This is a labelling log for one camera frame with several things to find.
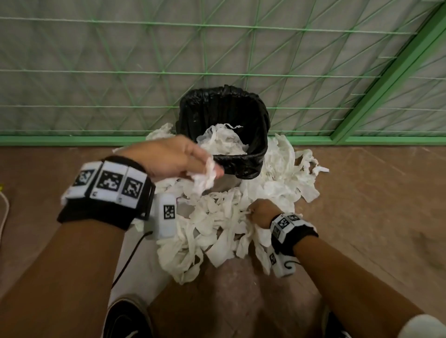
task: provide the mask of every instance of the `person's left hand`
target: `person's left hand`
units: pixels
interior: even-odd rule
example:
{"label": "person's left hand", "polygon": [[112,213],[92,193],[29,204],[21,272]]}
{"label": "person's left hand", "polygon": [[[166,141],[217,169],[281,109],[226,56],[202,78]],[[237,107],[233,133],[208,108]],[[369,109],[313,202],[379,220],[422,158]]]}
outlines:
{"label": "person's left hand", "polygon": [[[211,156],[198,144],[183,135],[132,144],[116,152],[141,164],[153,182],[169,177],[189,178],[187,172],[206,173],[206,161]],[[223,168],[216,164],[217,177]]]}

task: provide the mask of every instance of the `forearm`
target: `forearm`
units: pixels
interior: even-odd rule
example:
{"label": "forearm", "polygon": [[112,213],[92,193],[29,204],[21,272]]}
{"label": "forearm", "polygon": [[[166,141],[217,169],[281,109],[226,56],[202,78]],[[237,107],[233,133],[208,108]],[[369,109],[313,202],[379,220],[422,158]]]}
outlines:
{"label": "forearm", "polygon": [[0,337],[99,337],[124,231],[62,224],[0,303]]}
{"label": "forearm", "polygon": [[317,237],[305,237],[293,250],[352,337],[396,337],[409,319],[423,313]]}

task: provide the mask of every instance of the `trash can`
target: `trash can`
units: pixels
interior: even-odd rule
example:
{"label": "trash can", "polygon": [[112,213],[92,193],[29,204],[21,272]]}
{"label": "trash can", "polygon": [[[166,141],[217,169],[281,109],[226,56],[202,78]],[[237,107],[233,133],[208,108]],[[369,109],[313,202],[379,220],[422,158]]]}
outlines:
{"label": "trash can", "polygon": [[234,131],[249,147],[247,155],[214,155],[215,162],[224,167],[225,174],[244,180],[256,178],[268,149],[270,122],[263,101],[257,94],[228,85],[193,89],[182,97],[177,134],[197,142],[197,137],[219,123],[242,126]]}

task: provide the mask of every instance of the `hand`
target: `hand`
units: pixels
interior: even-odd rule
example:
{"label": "hand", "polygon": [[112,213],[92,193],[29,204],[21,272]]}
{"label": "hand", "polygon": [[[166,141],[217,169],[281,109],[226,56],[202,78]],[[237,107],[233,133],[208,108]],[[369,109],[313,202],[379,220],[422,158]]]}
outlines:
{"label": "hand", "polygon": [[[132,144],[118,151],[141,164],[153,182],[169,177],[189,178],[187,172],[206,173],[206,161],[211,156],[206,150],[183,135]],[[217,177],[224,170],[215,165]]]}
{"label": "hand", "polygon": [[264,229],[269,229],[274,216],[283,214],[283,211],[280,210],[277,205],[269,199],[262,198],[255,200],[248,207],[248,210],[251,211],[251,213],[247,215],[248,219]]}

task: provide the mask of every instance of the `green fence frame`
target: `green fence frame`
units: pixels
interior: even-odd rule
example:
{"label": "green fence frame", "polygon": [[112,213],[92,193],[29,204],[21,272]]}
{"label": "green fence frame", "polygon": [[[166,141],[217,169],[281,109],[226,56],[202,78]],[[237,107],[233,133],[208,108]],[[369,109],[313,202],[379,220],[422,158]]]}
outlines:
{"label": "green fence frame", "polygon": [[[330,136],[288,136],[293,145],[446,145],[446,136],[352,136],[446,38],[446,3],[423,25]],[[0,136],[0,146],[120,146],[143,136]]]}

